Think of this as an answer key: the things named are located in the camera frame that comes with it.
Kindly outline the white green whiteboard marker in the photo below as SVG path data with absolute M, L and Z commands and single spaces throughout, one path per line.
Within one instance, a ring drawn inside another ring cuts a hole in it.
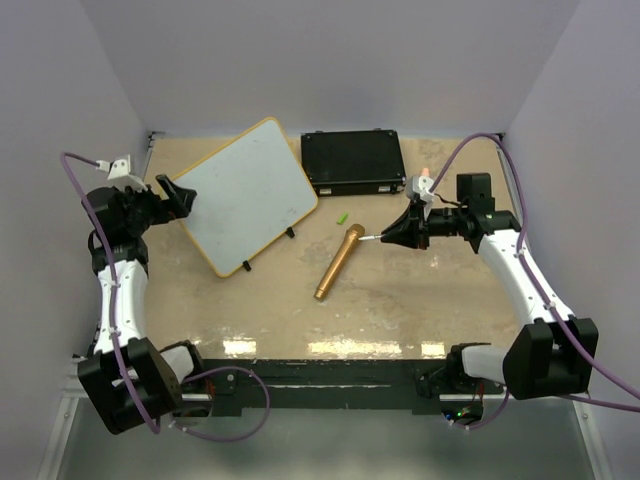
M 359 238 L 360 241 L 378 241 L 381 240 L 383 238 L 383 235 L 367 235 L 367 236 L 361 236 Z

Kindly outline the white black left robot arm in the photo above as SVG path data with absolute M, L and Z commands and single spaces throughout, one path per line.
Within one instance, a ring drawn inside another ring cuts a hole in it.
M 78 378 L 114 435 L 145 423 L 158 428 L 162 416 L 182 406 L 182 390 L 196 392 L 207 380 L 207 368 L 193 343 L 158 349 L 145 333 L 149 252 L 143 235 L 152 226 L 188 217 L 197 196 L 164 174 L 155 179 L 162 195 L 148 185 L 108 186 L 81 198 L 94 226 L 88 248 L 102 307 Z

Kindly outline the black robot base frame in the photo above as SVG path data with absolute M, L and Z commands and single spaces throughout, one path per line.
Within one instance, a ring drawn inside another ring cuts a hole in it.
M 451 380 L 444 360 L 249 360 L 207 359 L 207 370 L 224 370 L 183 387 L 179 417 L 239 417 L 262 409 L 265 398 L 252 371 L 262 380 L 273 409 L 405 410 L 415 415 L 460 417 L 475 414 L 502 389 L 493 382 Z

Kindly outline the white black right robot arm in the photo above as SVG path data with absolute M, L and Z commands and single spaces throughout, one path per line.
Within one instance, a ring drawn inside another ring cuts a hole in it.
M 462 238 L 501 282 L 522 324 L 507 350 L 487 343 L 453 346 L 445 369 L 448 386 L 466 393 L 488 380 L 517 400 L 585 392 L 592 367 L 577 349 L 593 355 L 598 329 L 557 297 L 529 250 L 517 243 L 522 227 L 512 212 L 496 208 L 490 175 L 458 175 L 457 199 L 444 208 L 433 205 L 433 184 L 427 175 L 410 179 L 409 205 L 382 231 L 381 242 L 425 250 L 434 237 Z

